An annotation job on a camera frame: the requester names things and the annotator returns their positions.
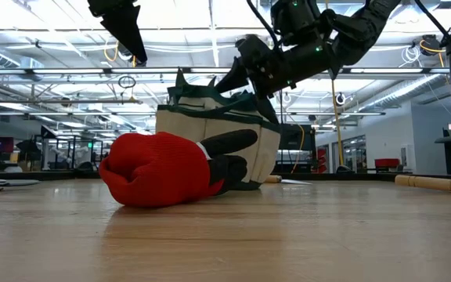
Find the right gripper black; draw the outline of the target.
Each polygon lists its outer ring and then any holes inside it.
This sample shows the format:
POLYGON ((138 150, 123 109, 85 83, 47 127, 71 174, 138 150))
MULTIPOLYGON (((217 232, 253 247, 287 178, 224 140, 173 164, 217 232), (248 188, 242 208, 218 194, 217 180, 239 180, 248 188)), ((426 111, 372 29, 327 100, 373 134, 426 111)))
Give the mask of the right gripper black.
POLYGON ((228 92, 248 85, 248 79, 257 95, 256 110, 263 121, 279 124, 276 111, 268 98, 287 87, 324 71, 334 72, 334 52, 331 45, 321 40, 296 45, 287 51, 270 49, 260 38, 249 34, 237 44, 240 57, 215 89, 228 92))

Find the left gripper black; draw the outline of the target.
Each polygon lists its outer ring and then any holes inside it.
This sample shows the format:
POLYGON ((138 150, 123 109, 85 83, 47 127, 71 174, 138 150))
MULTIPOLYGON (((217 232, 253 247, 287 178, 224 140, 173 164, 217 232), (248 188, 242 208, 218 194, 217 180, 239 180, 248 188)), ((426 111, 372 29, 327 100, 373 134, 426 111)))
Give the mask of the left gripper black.
POLYGON ((138 65, 146 65, 147 54, 137 24, 140 6, 136 0, 88 0, 94 17, 135 57, 138 65))

